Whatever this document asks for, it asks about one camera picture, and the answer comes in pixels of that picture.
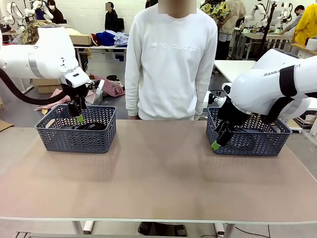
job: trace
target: blue cloth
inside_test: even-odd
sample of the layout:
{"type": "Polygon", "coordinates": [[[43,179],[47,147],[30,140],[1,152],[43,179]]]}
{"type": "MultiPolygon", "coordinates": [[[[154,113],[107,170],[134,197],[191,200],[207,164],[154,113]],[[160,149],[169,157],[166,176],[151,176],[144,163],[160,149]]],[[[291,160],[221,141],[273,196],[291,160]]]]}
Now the blue cloth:
{"type": "Polygon", "coordinates": [[[35,10],[35,13],[36,13],[36,19],[38,19],[38,20],[45,20],[45,18],[44,18],[45,12],[43,11],[42,8],[36,9],[36,10],[35,10]]]}
{"type": "Polygon", "coordinates": [[[96,35],[103,46],[114,46],[115,35],[110,34],[107,31],[104,31],[103,33],[97,33],[96,35]]]}

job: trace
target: yellow jacket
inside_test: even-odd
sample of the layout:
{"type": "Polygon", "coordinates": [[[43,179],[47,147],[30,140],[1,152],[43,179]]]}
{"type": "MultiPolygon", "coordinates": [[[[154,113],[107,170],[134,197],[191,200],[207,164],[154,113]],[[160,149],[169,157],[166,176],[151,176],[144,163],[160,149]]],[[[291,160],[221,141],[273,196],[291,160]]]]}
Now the yellow jacket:
{"type": "Polygon", "coordinates": [[[295,42],[305,44],[307,38],[317,36],[317,4],[305,10],[295,30],[295,42]]]}

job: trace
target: basket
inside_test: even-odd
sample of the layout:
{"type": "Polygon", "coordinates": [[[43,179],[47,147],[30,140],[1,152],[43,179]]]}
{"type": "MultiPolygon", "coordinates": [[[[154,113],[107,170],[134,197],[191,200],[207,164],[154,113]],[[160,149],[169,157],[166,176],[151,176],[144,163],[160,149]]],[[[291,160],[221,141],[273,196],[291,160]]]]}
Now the basket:
{"type": "Polygon", "coordinates": [[[72,117],[68,105],[52,109],[35,126],[48,151],[104,154],[116,133],[116,107],[88,106],[82,111],[84,121],[72,117]],[[105,130],[77,130],[86,123],[100,122],[105,130]]]}
{"type": "MultiPolygon", "coordinates": [[[[208,108],[207,135],[212,145],[218,133],[214,130],[220,124],[218,109],[208,108]]],[[[218,155],[277,156],[292,131],[280,120],[264,124],[260,115],[251,116],[243,125],[236,126],[233,137],[226,146],[213,150],[218,155]]]]}

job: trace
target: gray floor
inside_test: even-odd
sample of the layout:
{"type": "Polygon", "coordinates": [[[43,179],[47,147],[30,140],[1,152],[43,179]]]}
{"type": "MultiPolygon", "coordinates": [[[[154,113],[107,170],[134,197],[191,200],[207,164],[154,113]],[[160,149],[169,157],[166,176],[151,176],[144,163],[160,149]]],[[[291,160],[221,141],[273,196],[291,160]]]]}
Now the gray floor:
{"type": "MultiPolygon", "coordinates": [[[[220,89],[226,82],[223,76],[213,76],[210,89],[220,89]]],[[[0,95],[5,110],[0,110],[0,119],[13,123],[17,127],[32,127],[41,118],[40,112],[33,111],[36,106],[26,104],[15,98],[11,92],[0,82],[0,95]]],[[[38,95],[36,90],[31,90],[27,96],[34,98],[45,98],[49,95],[38,95]]],[[[117,107],[117,119],[127,119],[125,99],[104,98],[103,105],[117,107]]],[[[287,146],[302,161],[312,175],[317,178],[317,148],[314,147],[303,135],[293,134],[287,141],[287,146]]],[[[94,234],[104,235],[136,235],[139,223],[133,222],[97,222],[94,234]]],[[[202,235],[214,235],[213,226],[210,224],[185,224],[190,237],[202,235]]],[[[249,232],[267,236],[267,226],[264,225],[239,225],[239,228],[249,232]]],[[[34,221],[8,221],[0,220],[0,238],[14,238],[15,232],[34,232],[51,234],[73,234],[71,222],[34,222],[34,221]]],[[[316,238],[317,224],[311,225],[284,225],[270,226],[272,238],[316,238]]],[[[235,238],[251,238],[253,235],[244,234],[238,230],[234,231],[235,238]]]]}

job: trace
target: white sweatshirt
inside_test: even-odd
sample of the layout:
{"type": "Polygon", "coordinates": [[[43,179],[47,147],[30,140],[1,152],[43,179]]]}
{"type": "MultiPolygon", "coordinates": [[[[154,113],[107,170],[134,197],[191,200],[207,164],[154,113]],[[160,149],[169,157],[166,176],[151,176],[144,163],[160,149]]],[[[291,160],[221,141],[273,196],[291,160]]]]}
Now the white sweatshirt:
{"type": "Polygon", "coordinates": [[[180,19],[158,14],[157,4],[138,13],[130,31],[125,70],[129,116],[199,118],[216,48],[216,23],[199,9],[180,19]]]}

